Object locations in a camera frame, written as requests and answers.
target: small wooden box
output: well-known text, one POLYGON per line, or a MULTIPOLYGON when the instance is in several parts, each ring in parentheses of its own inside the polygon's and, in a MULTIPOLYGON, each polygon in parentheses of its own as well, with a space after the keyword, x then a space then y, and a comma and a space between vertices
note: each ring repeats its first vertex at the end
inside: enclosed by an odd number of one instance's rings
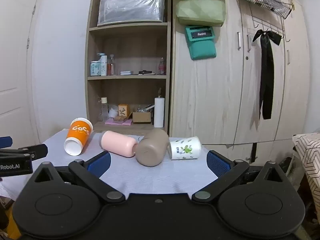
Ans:
POLYGON ((129 114, 131 113, 129 105, 127 105, 127 104, 119 104, 118 108, 119 108, 119 112, 118 112, 119 116, 129 117, 129 114))
POLYGON ((133 112, 132 121, 134 123, 151 123, 151 112, 133 112))

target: pink cloth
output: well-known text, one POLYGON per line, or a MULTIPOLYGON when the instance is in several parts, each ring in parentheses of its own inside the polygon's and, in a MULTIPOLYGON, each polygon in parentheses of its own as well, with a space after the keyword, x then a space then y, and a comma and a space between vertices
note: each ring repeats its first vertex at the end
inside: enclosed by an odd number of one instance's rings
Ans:
POLYGON ((113 122, 113 118, 109 118, 106 120, 105 124, 111 124, 111 125, 131 125, 132 119, 125 120, 123 123, 116 123, 113 122))

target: wardrobe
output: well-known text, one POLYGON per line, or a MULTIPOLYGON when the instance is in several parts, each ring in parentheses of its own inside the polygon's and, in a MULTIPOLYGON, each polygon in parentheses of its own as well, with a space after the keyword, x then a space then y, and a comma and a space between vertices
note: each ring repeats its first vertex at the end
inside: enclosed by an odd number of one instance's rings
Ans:
POLYGON ((213 27, 217 57, 192 61, 173 0, 171 137, 198 136, 208 150, 252 165, 281 161, 302 133, 309 93, 310 59, 302 7, 280 16, 244 0, 226 0, 223 26, 213 27), (270 119, 260 116, 261 29, 282 36, 271 42, 274 93, 270 119))

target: small bottle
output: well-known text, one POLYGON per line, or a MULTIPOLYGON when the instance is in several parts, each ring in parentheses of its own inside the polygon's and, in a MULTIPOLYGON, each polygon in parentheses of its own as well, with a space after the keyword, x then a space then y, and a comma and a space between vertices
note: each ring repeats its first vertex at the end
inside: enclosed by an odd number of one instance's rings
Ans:
POLYGON ((107 64, 107 75, 111 76, 111 67, 112 67, 112 61, 111 61, 111 56, 108 58, 108 64, 107 64))
POLYGON ((99 98, 99 100, 98 100, 97 107, 98 107, 98 108, 100 107, 100 109, 101 109, 100 112, 99 112, 99 115, 98 115, 98 122, 102 122, 101 98, 99 98))
POLYGON ((103 123, 105 123, 106 120, 108 119, 109 119, 108 102, 107 102, 107 98, 103 97, 101 98, 101 120, 103 123))
POLYGON ((115 55, 110 55, 110 62, 111 62, 111 75, 116 75, 116 69, 115 69, 115 62, 114 62, 115 55))
POLYGON ((165 60, 164 58, 162 57, 160 62, 159 62, 159 75, 165 75, 165 72, 166 72, 166 65, 165 65, 165 60))
POLYGON ((98 53, 101 62, 101 76, 106 76, 107 75, 107 56, 104 53, 98 53))

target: black ribbon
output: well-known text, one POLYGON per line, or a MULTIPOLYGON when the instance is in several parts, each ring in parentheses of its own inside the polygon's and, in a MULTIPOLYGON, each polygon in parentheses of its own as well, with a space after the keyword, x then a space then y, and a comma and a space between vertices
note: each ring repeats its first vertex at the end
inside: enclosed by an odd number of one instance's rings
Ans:
POLYGON ((261 81, 260 81, 260 97, 259 106, 263 119, 271 119, 272 103, 273 103, 273 86, 274 86, 274 63, 271 42, 272 40, 276 45, 280 45, 281 35, 272 31, 258 30, 255 34, 253 41, 260 38, 261 42, 261 81))

